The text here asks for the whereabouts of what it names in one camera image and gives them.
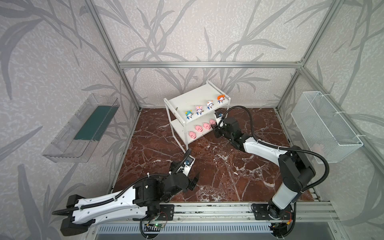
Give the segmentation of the white blue round figurine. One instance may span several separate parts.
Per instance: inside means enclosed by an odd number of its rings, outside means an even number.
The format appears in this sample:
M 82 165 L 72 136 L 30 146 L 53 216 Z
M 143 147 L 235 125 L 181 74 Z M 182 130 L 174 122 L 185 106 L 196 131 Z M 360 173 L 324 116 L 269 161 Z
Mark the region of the white blue round figurine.
M 214 102 L 213 102 L 213 101 L 208 101 L 208 102 L 207 102 L 207 109 L 208 109 L 208 110 L 212 110 L 212 109 L 213 109 L 213 106 L 214 106 Z

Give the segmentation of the orange blue figurine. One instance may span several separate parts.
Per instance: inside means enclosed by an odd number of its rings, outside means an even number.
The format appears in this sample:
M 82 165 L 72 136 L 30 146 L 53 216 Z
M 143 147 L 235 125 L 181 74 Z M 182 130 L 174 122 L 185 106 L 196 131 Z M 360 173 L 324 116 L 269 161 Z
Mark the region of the orange blue figurine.
M 217 97 L 217 100 L 218 100 L 218 103 L 219 104 L 222 104 L 224 102 L 224 100 L 226 99 L 226 96 L 225 95 L 219 95 Z

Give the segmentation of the pink hat blue figurine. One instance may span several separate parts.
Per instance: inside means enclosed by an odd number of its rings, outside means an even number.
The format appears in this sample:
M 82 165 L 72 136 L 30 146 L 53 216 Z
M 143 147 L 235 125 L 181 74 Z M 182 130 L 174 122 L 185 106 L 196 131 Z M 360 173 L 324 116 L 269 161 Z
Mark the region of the pink hat blue figurine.
M 196 114 L 197 114 L 197 116 L 201 116 L 203 112 L 204 112 L 203 106 L 196 106 Z

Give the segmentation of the teal blue cat figurine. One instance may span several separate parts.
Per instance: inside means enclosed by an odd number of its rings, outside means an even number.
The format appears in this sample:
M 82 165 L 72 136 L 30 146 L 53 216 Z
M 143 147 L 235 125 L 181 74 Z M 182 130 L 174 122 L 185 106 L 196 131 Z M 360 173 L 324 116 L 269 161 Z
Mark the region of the teal blue cat figurine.
M 187 120 L 191 120 L 193 116 L 193 112 L 191 110 L 185 112 Z

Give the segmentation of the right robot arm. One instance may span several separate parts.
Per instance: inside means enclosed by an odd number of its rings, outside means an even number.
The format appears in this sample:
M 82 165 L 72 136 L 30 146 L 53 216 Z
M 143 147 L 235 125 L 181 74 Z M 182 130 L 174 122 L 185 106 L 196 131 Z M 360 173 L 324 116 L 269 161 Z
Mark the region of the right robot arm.
M 296 201 L 305 191 L 305 187 L 315 177 L 316 171 L 301 148 L 294 147 L 291 150 L 282 150 L 280 147 L 268 147 L 260 140 L 243 134 L 236 119 L 230 117 L 222 123 L 216 119 L 216 123 L 210 121 L 215 132 L 215 137 L 224 137 L 237 150 L 259 156 L 280 168 L 283 183 L 268 203 L 268 213 L 271 218 L 279 219 L 288 206 Z

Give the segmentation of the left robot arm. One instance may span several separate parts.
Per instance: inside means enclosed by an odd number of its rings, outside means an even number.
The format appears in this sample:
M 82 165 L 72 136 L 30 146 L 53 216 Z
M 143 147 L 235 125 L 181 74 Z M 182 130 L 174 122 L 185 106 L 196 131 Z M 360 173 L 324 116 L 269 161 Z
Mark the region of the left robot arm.
M 89 227 L 119 219 L 149 220 L 161 213 L 161 204 L 168 203 L 181 192 L 192 191 L 199 177 L 191 179 L 184 173 L 142 177 L 124 190 L 96 198 L 71 195 L 65 209 L 53 215 L 65 216 L 60 231 L 63 236 L 76 236 Z

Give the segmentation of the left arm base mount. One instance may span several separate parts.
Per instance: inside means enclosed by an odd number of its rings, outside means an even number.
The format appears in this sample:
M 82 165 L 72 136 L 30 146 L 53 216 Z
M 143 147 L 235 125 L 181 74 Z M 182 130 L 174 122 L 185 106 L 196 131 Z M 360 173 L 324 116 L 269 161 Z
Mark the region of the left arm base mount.
M 147 223 L 155 223 L 155 222 L 166 222 L 172 221 L 175 213 L 175 205 L 160 205 L 160 210 L 158 213 L 152 216 L 145 216 L 143 219 L 140 219 L 140 233 L 144 237 L 145 240 L 154 240 L 160 231 L 147 231 L 145 228 L 145 224 Z

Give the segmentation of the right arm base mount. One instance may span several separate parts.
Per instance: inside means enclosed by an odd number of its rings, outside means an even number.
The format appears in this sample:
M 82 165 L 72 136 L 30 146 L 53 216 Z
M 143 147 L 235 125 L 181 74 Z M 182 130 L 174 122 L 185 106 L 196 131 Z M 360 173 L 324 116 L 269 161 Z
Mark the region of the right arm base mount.
M 251 211 L 255 220 L 276 220 L 270 225 L 272 236 L 277 240 L 283 240 L 294 229 L 297 217 L 297 203 L 293 206 L 289 204 L 285 209 L 281 210 L 270 201 L 268 204 L 251 204 Z

